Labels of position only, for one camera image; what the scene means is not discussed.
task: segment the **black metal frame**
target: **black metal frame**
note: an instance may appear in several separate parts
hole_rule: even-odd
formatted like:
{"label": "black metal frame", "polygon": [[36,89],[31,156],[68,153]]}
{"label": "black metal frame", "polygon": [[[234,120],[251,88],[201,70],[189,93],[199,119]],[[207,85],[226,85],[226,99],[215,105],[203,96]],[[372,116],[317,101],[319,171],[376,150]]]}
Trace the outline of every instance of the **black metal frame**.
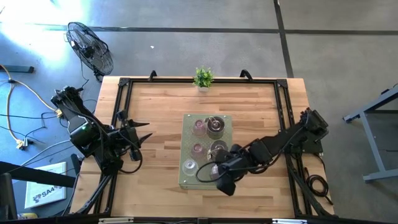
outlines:
{"label": "black metal frame", "polygon": [[[149,78],[120,78],[119,83],[118,83],[118,92],[116,94],[116,101],[113,109],[113,116],[112,116],[112,121],[111,125],[116,126],[116,113],[119,112],[120,106],[121,106],[121,97],[122,93],[124,90],[124,87],[127,87],[127,95],[126,99],[124,102],[124,110],[128,112],[129,110],[129,105],[130,105],[130,100],[131,100],[131,95],[132,95],[132,88],[134,83],[193,83],[193,78],[191,77],[182,77],[182,78],[167,78],[167,77],[162,77],[162,78],[154,78],[157,77],[156,71],[152,71]],[[290,125],[294,124],[294,117],[293,117],[293,110],[292,110],[292,105],[290,102],[290,95],[289,95],[289,88],[287,85],[287,80],[286,79],[253,79],[250,73],[247,70],[242,70],[240,74],[241,78],[215,78],[213,83],[250,83],[250,84],[272,84],[274,87],[274,93],[275,93],[275,101],[277,105],[277,110],[278,110],[278,115],[279,115],[279,124],[281,129],[286,129],[285,127],[285,120],[284,120],[284,112],[282,109],[282,100],[280,97],[279,90],[280,88],[283,89],[284,92],[284,97],[286,101],[286,107],[287,107],[287,116],[289,117],[289,123]],[[291,159],[290,154],[286,154],[286,162]],[[303,162],[301,157],[298,157],[297,159],[297,170],[299,173],[299,176],[301,178],[304,177],[304,168],[303,168]],[[298,217],[299,215],[303,215],[300,207],[299,207],[299,199],[297,197],[297,189],[295,186],[295,181],[292,175],[288,172],[289,175],[289,184],[290,184],[290,191],[292,194],[292,201],[293,201],[293,209],[294,209],[294,215],[295,217]],[[113,204],[113,197],[114,197],[114,191],[116,189],[116,179],[117,175],[115,175],[112,179],[110,188],[109,188],[109,194],[108,194],[108,199],[106,203],[106,208],[105,208],[105,213],[111,214],[112,210],[112,204]],[[310,203],[304,197],[304,202],[305,202],[305,214],[311,215],[312,210]],[[99,196],[94,213],[99,213],[100,212],[100,205],[101,205],[101,200],[102,200],[102,195]]]}

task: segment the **gray floor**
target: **gray floor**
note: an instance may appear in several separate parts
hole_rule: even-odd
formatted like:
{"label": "gray floor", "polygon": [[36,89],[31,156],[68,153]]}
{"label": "gray floor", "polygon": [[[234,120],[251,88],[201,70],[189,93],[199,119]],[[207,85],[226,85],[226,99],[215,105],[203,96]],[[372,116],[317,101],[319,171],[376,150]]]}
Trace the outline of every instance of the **gray floor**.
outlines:
{"label": "gray floor", "polygon": [[[220,27],[277,29],[271,0],[222,1],[0,1],[0,62],[31,65],[33,74],[13,73],[47,101],[54,89],[80,86],[80,61],[64,42],[64,32],[43,31],[23,22],[66,24],[80,21],[89,26],[116,27]],[[280,0],[286,29],[396,30],[397,1],[378,0]],[[218,76],[237,76],[243,68],[254,77],[286,77],[278,34],[199,34],[99,32],[109,44],[114,70],[111,75],[193,75],[195,67],[211,67]],[[337,215],[346,218],[398,222],[398,178],[365,184],[362,175],[377,170],[361,121],[345,124],[341,117],[377,98],[398,82],[398,36],[288,35],[295,77],[304,78],[310,106],[330,125],[324,139],[324,160]],[[83,99],[96,99],[100,84],[90,78]],[[5,105],[9,84],[0,86]],[[24,87],[15,88],[10,114],[40,116],[48,109]],[[93,110],[95,102],[87,101]],[[5,106],[0,110],[5,113]],[[27,133],[40,120],[12,118],[12,128]],[[68,139],[58,120],[48,119],[48,130],[34,133],[46,142],[15,149],[6,130],[0,135],[2,161],[21,164],[47,146]],[[6,126],[6,119],[0,119]],[[56,152],[51,149],[44,155]],[[51,163],[76,149],[37,162]],[[388,157],[393,167],[394,157]]]}

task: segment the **wooden table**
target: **wooden table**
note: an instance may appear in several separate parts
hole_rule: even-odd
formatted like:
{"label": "wooden table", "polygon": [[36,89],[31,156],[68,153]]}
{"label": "wooden table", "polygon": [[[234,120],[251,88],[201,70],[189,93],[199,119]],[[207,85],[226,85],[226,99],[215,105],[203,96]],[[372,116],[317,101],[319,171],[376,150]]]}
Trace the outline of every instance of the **wooden table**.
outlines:
{"label": "wooden table", "polygon": [[[110,124],[120,77],[105,77],[95,115]],[[307,108],[308,99],[301,78],[287,79],[297,122]],[[126,91],[123,93],[123,108]],[[119,173],[112,216],[130,217],[294,217],[292,198],[284,158],[265,173],[248,174],[237,183],[232,197],[217,190],[183,190],[178,185],[178,163],[182,117],[186,113],[220,113],[233,117],[233,141],[246,145],[263,136],[277,134],[279,126],[274,88],[270,84],[213,84],[208,93],[198,92],[190,83],[135,83],[129,117],[150,125],[137,129],[139,136],[154,133],[142,145],[144,162],[135,174]],[[133,170],[137,162],[125,155],[124,170]],[[303,155],[303,164],[311,174],[325,177],[323,166],[313,155]],[[77,211],[98,185],[100,170],[93,157],[81,167],[71,211]],[[298,188],[300,208],[303,198]],[[102,209],[108,188],[104,191]],[[325,198],[318,198],[333,213]]]}

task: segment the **white cable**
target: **white cable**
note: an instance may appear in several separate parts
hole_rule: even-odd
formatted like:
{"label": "white cable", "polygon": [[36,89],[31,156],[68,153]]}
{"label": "white cable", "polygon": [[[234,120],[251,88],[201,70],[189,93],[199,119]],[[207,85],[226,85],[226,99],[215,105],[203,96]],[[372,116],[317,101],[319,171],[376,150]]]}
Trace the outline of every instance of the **white cable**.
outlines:
{"label": "white cable", "polygon": [[69,142],[69,141],[70,141],[70,140],[65,140],[65,141],[62,141],[62,142],[55,143],[55,144],[52,145],[52,146],[46,147],[43,151],[37,153],[34,157],[28,159],[28,160],[25,161],[23,164],[21,164],[21,166],[24,166],[25,164],[27,164],[28,162],[32,161],[34,158],[36,158],[37,156],[39,156],[41,153],[43,153],[43,152],[45,152],[45,151],[51,149],[52,147],[58,146],[59,144],[62,144],[62,143],[65,143],[65,142]]}

